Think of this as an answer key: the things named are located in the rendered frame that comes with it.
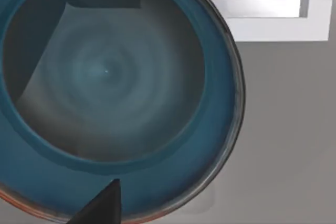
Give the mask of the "blue ceramic plate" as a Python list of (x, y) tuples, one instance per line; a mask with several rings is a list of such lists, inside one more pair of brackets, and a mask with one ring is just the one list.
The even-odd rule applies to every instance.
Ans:
[(211, 0), (0, 0), (0, 200), (66, 223), (114, 179), (121, 224), (199, 195), (245, 78)]

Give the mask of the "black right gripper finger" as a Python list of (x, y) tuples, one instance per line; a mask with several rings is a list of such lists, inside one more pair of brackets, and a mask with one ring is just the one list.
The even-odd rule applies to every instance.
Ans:
[(121, 186), (114, 179), (66, 224), (121, 224)]

